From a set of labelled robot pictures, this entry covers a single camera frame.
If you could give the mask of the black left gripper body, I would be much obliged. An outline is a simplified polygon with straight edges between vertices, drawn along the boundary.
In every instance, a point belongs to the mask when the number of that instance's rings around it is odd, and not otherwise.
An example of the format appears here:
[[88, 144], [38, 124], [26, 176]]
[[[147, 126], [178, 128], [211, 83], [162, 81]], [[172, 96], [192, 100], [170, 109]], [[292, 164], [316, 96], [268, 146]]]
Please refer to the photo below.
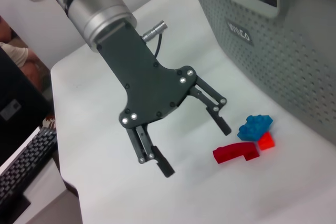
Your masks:
[[183, 66], [162, 66], [137, 31], [122, 22], [97, 46], [97, 50], [125, 88], [127, 103], [119, 115], [124, 127], [155, 122], [175, 110], [196, 84], [196, 74]]

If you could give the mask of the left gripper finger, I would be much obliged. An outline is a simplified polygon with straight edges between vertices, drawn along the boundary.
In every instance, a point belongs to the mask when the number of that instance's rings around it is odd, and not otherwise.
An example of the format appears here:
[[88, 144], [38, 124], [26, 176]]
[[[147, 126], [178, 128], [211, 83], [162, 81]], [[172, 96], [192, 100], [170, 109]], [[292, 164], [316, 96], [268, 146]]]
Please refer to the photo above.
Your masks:
[[227, 104], [227, 99], [208, 85], [203, 79], [196, 79], [195, 85], [190, 88], [190, 95], [205, 104], [206, 110], [224, 135], [232, 130], [226, 121], [219, 115], [219, 111]]
[[175, 171], [157, 146], [153, 145], [148, 133], [148, 125], [143, 124], [131, 129], [126, 129], [132, 146], [140, 164], [155, 160], [157, 166], [166, 178], [172, 176]]

